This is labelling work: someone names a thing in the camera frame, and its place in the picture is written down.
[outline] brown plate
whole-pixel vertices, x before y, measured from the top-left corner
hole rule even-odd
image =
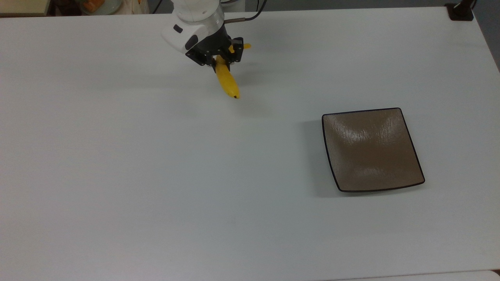
[[[322,125],[340,191],[394,190],[425,182],[401,108],[325,114]]]

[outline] floor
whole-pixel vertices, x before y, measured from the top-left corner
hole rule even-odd
[[[159,1],[148,0],[151,11]],[[269,0],[264,11],[438,7],[449,2],[458,0]],[[255,11],[256,6],[257,0],[246,0],[247,11]],[[156,13],[171,13],[172,9],[172,2],[163,0]],[[478,0],[474,14],[500,70],[500,0]]]

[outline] white table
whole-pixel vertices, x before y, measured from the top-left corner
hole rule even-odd
[[[1,280],[500,268],[500,75],[475,20],[265,12],[227,27],[253,45],[236,100],[163,41],[168,17],[0,19]],[[322,114],[389,107],[425,184],[339,192]]]

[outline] yellow banana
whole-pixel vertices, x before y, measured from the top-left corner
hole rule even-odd
[[[243,45],[243,49],[248,49],[250,47],[250,44]],[[229,47],[229,52],[235,52],[232,45]],[[224,92],[231,98],[239,99],[240,89],[238,88],[238,84],[236,84],[235,78],[231,75],[231,72],[229,72],[226,61],[220,55],[217,55],[215,58],[215,74],[217,74],[220,86]]]

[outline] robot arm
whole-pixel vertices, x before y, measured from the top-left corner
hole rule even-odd
[[[173,15],[161,34],[168,44],[200,66],[208,65],[214,70],[216,55],[225,60],[228,68],[241,60],[243,38],[229,37],[220,0],[171,1]]]

